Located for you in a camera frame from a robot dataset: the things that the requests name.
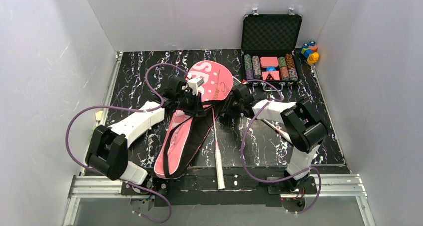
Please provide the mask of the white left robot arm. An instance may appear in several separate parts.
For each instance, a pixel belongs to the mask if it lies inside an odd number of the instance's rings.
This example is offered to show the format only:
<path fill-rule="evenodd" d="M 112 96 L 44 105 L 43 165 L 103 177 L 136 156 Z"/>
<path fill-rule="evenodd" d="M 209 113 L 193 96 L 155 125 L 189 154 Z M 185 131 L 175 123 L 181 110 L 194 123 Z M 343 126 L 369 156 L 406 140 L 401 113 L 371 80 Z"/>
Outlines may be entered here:
<path fill-rule="evenodd" d="M 109 127 L 97 126 L 85 157 L 86 164 L 111 180 L 122 179 L 141 185 L 149 173 L 129 161 L 128 147 L 152 126 L 163 121 L 167 113 L 179 110 L 189 118 L 205 116 L 203 83 L 200 77 L 188 80 L 172 77 L 167 87 L 137 112 Z"/>

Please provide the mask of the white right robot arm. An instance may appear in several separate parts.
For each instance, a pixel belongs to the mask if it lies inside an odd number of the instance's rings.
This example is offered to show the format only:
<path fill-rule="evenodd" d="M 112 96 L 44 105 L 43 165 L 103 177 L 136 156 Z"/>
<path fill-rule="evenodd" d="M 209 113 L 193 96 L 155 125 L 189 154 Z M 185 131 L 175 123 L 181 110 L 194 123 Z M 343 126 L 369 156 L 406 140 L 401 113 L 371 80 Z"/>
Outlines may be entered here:
<path fill-rule="evenodd" d="M 243 114 L 251 120 L 282 123 L 293 146 L 284 176 L 278 180 L 254 179 L 267 184 L 284 182 L 292 190 L 304 183 L 309 176 L 314 155 L 328 135 L 326 123 L 308 99 L 288 103 L 256 99 L 246 85 L 240 84 L 228 95 L 222 112 L 228 117 Z"/>

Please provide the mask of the pink racket cover bag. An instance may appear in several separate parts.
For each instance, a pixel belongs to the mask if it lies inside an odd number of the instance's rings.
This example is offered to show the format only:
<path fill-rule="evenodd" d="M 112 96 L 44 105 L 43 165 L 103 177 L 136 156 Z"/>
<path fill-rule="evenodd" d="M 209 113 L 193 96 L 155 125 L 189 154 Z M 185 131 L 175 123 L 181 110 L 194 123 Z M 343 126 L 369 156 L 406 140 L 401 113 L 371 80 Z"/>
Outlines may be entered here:
<path fill-rule="evenodd" d="M 173 113 L 154 164 L 154 173 L 162 179 L 177 179 L 184 173 L 205 141 L 233 87 L 232 73 L 214 61 L 197 62 L 188 74 L 203 80 L 199 87 L 199 110 L 195 114 L 192 108 L 185 107 Z"/>

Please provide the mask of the pink badminton racket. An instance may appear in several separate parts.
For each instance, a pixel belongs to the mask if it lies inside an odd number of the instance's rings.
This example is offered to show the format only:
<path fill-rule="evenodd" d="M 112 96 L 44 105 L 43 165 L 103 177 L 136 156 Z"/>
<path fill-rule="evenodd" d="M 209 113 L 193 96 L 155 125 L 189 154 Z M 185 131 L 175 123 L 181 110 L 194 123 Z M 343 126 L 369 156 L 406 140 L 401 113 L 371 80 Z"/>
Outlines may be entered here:
<path fill-rule="evenodd" d="M 237 79 L 235 76 L 232 77 L 233 78 L 233 86 L 238 86 L 240 84 L 245 84 L 245 82 L 240 81 L 239 79 Z M 273 130 L 275 130 L 279 135 L 281 135 L 281 137 L 283 139 L 285 139 L 287 142 L 292 143 L 288 133 L 284 130 L 282 130 L 281 128 L 275 126 L 273 123 L 271 123 L 270 121 L 266 120 L 266 119 L 261 119 L 261 121 L 263 123 L 265 123 L 267 126 L 271 127 Z"/>
<path fill-rule="evenodd" d="M 216 128 L 216 114 L 215 110 L 212 110 L 213 129 L 214 129 L 214 140 L 215 140 L 215 164 L 216 164 L 216 175 L 217 175 L 217 188 L 219 190 L 225 189 L 224 173 L 221 159 L 221 152 L 217 137 Z"/>

